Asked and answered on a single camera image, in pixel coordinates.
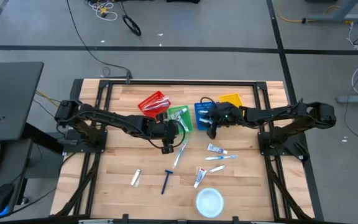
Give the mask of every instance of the wooden table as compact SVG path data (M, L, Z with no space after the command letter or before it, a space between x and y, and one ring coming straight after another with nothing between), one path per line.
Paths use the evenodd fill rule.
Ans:
M98 79L83 80L79 97L83 103L94 105L98 84ZM282 82L266 84L272 108L288 104ZM194 103L199 102L202 96L217 101L220 95L239 93L244 106L255 107L252 88L236 86L235 82L233 86L113 85L109 111L122 115L142 114L137 105L157 90L170 97L171 106L188 105L195 127L192 133L186 135L189 143L168 180L165 193L161 195L165 169L172 169L176 152L162 155L160 149L152 147L147 141L108 127L107 147L99 164L91 217L121 218L122 214L128 213L130 219L205 220L195 208L195 198L200 190L212 187L224 197L224 211L215 220L232 220L233 216L238 216L240 220L273 220L264 157L260 155L257 141L258 130L241 126L223 127L216 139L210 140L204 131L197 130L194 119ZM275 125L286 125L288 122L280 121ZM206 150L209 143L222 147L229 154L237 154L238 158L205 161L205 157L216 156ZM77 188L83 157L83 154L77 154L63 166L51 214L59 211ZM226 165L224 170L208 173L197 189L193 187L200 167L210 169L221 164ZM301 162L293 156L282 156L282 164L288 191L303 211L313 217ZM137 169L142 170L142 177L139 186L132 187L130 182ZM276 193L280 215L284 217L281 195L278 190ZM85 210L86 194L82 212Z

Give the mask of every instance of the concrete floor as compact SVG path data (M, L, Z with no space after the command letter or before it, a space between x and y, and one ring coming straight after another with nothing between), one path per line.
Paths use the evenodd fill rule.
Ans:
M97 19L82 1L70 1L81 36L87 45L158 47L250 47L276 49L265 1L202 0L200 4L128 1L129 15L142 28L137 37L118 19ZM273 0L278 15L279 0ZM322 13L330 3L284 0L283 14L300 19ZM115 5L114 11L122 16ZM358 13L358 5L352 13ZM344 24L298 24L278 19L285 49L352 50ZM353 39L358 37L355 25ZM81 46L65 1L9 0L0 16L0 45ZM186 78L285 81L278 54L239 52L120 52L98 51L95 56L129 67L135 78ZM326 221L358 223L358 138L344 125L344 105L334 98L348 94L351 75L358 67L355 55L287 54L296 97L335 107L337 125L306 133L321 206ZM85 51L0 50L0 62L43 61L38 90L67 99L74 78L100 77L103 65ZM114 75L124 72L111 69ZM53 105L38 98L55 112ZM358 105L351 105L348 124L358 133ZM55 130L53 119L33 105L28 122L43 131ZM61 158L52 160L61 162ZM37 199L56 186L57 177L30 180L25 195ZM7 219L46 217L53 195Z

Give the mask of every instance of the blue basket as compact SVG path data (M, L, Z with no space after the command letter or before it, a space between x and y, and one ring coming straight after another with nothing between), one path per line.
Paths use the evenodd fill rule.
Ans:
M207 130L207 127L205 126L205 124L201 121L199 121L200 118L203 118L203 114L199 114L198 111L199 110L209 110L210 107L213 106L212 102L205 102L205 103L195 103L194 104L194 111L196 113L196 124L197 124L197 129L199 129L200 131L204 131Z

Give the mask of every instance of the white bowl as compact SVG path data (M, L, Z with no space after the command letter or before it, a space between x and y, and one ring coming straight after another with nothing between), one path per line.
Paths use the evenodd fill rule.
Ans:
M223 211L223 197L217 190L205 188L197 194L196 207L202 216L215 218Z

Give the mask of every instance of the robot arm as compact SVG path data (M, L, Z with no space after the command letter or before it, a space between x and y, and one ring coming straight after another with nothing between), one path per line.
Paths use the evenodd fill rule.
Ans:
M159 123L146 116L123 116L94 108L76 100L62 101L55 115L58 126L71 126L81 134L81 139L86 144L95 145L101 140L101 130L85 123L85 121L94 121L104 126L121 128L126 134L136 138L161 139L163 146L159 148L161 148L162 154L168 154L173 152L173 148L176 147L172 144L178 134L178 125L174 120L164 121L164 114L160 114L158 119Z
M241 125L248 128L260 128L270 121L295 119L291 124L274 127L270 130L271 144L283 144L290 136L311 128L331 128L336 123L334 108L326 103L303 103L300 100L294 105L266 110L240 108L231 103L215 103L204 119L210 119L207 124L207 135L214 139L218 126Z

